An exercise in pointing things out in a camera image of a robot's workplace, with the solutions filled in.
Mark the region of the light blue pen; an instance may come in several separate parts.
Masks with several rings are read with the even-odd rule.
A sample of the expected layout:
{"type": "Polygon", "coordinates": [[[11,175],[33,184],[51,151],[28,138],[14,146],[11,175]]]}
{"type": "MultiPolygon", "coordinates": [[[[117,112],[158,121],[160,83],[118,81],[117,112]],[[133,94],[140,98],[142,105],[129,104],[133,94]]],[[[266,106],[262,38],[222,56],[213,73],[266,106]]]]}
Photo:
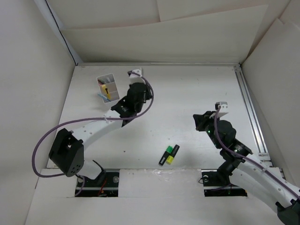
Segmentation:
{"type": "Polygon", "coordinates": [[[105,97],[104,95],[102,95],[101,93],[98,93],[97,95],[99,97],[101,97],[104,101],[110,102],[110,100],[107,97],[105,97]]]}

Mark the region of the pale yellow highlighter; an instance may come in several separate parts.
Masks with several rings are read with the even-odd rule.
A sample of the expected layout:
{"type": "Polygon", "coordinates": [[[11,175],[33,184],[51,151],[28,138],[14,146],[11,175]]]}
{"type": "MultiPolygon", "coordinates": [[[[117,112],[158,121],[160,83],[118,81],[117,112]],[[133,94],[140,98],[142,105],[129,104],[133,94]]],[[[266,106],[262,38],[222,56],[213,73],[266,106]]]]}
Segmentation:
{"type": "Polygon", "coordinates": [[[102,90],[103,90],[104,93],[107,93],[108,89],[107,89],[106,85],[101,85],[101,88],[102,88],[102,90]]]}

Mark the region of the pink highlighter pen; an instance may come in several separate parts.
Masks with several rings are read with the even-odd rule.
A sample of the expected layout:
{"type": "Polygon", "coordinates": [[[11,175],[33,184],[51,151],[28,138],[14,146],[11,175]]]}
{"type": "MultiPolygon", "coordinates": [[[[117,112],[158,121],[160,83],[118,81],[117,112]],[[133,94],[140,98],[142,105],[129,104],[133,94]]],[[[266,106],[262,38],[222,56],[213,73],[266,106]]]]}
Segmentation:
{"type": "Polygon", "coordinates": [[[102,81],[102,80],[100,80],[100,79],[97,79],[97,82],[98,82],[100,85],[103,85],[103,84],[105,84],[105,82],[104,82],[104,81],[102,81]]]}

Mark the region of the green black highlighter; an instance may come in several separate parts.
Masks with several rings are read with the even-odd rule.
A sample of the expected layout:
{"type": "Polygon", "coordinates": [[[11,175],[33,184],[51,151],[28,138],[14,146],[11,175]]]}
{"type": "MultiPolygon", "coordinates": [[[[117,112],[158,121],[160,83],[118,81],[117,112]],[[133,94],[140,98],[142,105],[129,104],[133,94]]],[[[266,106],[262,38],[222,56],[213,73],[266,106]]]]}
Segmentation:
{"type": "Polygon", "coordinates": [[[163,153],[163,155],[162,155],[162,157],[161,157],[161,159],[160,159],[160,161],[159,161],[159,163],[158,163],[160,166],[163,166],[163,165],[164,165],[164,163],[166,162],[167,158],[168,158],[169,155],[171,154],[172,150],[173,150],[173,147],[172,147],[172,146],[168,146],[168,147],[166,148],[165,152],[163,153]]]}

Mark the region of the yellow black highlighter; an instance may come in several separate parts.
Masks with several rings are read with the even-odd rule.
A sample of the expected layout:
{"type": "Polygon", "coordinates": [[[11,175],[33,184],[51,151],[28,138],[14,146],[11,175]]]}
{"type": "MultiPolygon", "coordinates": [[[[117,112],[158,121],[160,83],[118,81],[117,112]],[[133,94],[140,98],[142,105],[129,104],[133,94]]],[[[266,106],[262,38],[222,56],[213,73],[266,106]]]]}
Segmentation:
{"type": "Polygon", "coordinates": [[[166,160],[166,163],[167,164],[171,164],[178,152],[178,150],[180,149],[180,146],[179,145],[175,145],[172,152],[170,153],[170,155],[168,156],[167,160],[166,160]]]}

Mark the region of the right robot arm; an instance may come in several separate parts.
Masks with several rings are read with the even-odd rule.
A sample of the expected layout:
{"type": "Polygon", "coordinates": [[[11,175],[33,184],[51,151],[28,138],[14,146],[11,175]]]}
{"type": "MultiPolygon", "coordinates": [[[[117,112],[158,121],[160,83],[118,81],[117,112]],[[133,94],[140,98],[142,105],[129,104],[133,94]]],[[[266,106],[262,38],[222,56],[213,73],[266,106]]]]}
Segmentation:
{"type": "Polygon", "coordinates": [[[251,149],[236,138],[231,123],[220,120],[219,111],[194,114],[195,128],[205,132],[220,150],[224,163],[215,179],[226,186],[238,186],[268,205],[285,225],[300,223],[300,189],[276,176],[251,149]]]}

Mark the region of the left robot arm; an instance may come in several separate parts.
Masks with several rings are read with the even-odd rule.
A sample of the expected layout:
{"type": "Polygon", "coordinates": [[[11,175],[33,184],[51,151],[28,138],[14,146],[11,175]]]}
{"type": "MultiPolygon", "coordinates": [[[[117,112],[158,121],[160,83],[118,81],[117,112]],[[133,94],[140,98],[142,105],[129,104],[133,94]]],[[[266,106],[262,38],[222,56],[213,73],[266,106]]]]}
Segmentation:
{"type": "Polygon", "coordinates": [[[149,84],[131,84],[127,95],[100,119],[93,119],[92,122],[73,131],[61,129],[52,144],[49,159],[67,177],[78,175],[88,178],[94,186],[101,185],[105,179],[105,170],[96,161],[85,160],[85,150],[104,135],[124,127],[142,115],[143,104],[152,99],[149,84]]]}

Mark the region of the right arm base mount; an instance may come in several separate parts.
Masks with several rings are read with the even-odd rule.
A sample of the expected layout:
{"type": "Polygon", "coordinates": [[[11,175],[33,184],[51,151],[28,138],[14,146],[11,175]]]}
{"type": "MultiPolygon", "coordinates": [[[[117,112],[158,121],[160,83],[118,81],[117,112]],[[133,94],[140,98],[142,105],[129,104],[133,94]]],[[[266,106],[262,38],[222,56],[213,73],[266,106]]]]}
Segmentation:
{"type": "Polygon", "coordinates": [[[224,162],[218,169],[204,169],[201,171],[199,184],[203,185],[205,197],[247,197],[246,190],[232,184],[229,175],[235,168],[228,162],[224,162]]]}

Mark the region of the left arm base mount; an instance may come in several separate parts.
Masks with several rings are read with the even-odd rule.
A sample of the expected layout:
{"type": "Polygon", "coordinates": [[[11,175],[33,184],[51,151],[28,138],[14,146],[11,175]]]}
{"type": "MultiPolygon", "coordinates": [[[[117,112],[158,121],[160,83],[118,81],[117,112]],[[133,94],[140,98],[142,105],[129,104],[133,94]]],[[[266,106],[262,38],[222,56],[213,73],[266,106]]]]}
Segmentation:
{"type": "Polygon", "coordinates": [[[117,197],[119,169],[104,169],[97,161],[86,160],[76,174],[75,197],[117,197]]]}

